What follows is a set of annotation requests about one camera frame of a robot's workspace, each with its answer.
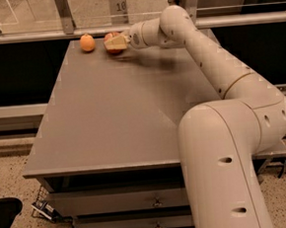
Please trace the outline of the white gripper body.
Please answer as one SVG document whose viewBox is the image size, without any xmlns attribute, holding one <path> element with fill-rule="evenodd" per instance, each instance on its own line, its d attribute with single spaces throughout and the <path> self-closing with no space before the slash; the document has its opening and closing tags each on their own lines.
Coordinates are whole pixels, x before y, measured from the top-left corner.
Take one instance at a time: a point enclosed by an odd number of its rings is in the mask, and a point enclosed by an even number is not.
<svg viewBox="0 0 286 228">
<path fill-rule="evenodd" d="M 135 25 L 132 25 L 129 29 L 129 43 L 136 49 L 146 48 L 148 46 L 148 44 L 146 44 L 143 39 L 143 26 L 144 23 L 139 22 Z"/>
</svg>

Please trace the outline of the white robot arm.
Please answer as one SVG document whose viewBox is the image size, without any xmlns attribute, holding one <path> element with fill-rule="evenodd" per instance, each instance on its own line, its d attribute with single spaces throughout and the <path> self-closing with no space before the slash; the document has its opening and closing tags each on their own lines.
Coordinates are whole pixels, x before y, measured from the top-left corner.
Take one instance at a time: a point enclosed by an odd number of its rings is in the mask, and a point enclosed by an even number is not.
<svg viewBox="0 0 286 228">
<path fill-rule="evenodd" d="M 194 228 L 273 228 L 252 157 L 286 134 L 286 97 L 178 5 L 105 41 L 108 50 L 171 44 L 186 49 L 219 97 L 186 112 L 178 127 Z"/>
</svg>

